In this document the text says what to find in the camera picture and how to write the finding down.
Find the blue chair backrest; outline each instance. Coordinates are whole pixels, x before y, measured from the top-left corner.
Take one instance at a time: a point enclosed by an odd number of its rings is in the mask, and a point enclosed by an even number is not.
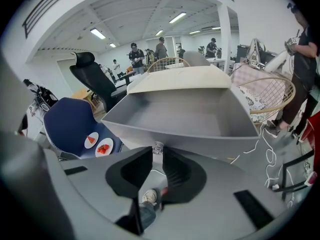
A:
[[[88,102],[64,97],[44,115],[43,123],[51,143],[64,152],[77,155],[97,121]]]

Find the gray shirt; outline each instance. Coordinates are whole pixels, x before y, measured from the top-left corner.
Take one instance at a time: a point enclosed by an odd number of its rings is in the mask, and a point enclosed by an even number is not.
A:
[[[167,55],[167,48],[165,47],[164,44],[158,43],[155,47],[155,56],[158,57],[159,59],[163,59],[168,57]]]

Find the white pillar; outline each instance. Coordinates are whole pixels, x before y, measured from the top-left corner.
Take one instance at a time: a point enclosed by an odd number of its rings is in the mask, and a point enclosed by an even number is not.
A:
[[[231,28],[230,28],[228,7],[222,3],[218,5],[217,9],[218,9],[219,21],[220,21],[220,27],[221,27],[221,48],[222,48],[221,59],[225,60],[223,71],[225,73],[228,73],[229,65],[230,65],[230,54],[231,54]]]

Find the person in gray shirt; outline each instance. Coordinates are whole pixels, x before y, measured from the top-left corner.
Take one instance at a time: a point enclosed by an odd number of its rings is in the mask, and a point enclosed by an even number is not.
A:
[[[165,39],[163,37],[159,38],[159,43],[155,47],[154,55],[159,60],[168,57],[167,48],[165,47]]]

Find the plate of strawberries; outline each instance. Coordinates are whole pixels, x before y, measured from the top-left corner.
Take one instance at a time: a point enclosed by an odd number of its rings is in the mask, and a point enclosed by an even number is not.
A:
[[[111,153],[112,148],[114,147],[114,141],[111,138],[104,138],[95,148],[95,156],[103,157]]]

